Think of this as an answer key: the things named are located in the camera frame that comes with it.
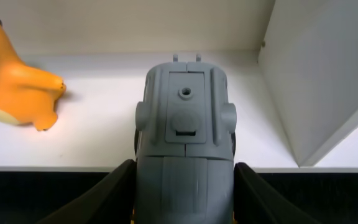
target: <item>round hole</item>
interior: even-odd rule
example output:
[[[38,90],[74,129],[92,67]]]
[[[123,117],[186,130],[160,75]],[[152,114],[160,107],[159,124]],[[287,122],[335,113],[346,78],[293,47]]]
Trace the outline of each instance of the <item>round hole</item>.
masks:
[[[188,96],[188,95],[190,95],[191,90],[189,88],[183,88],[183,89],[181,89],[181,93],[185,96]]]

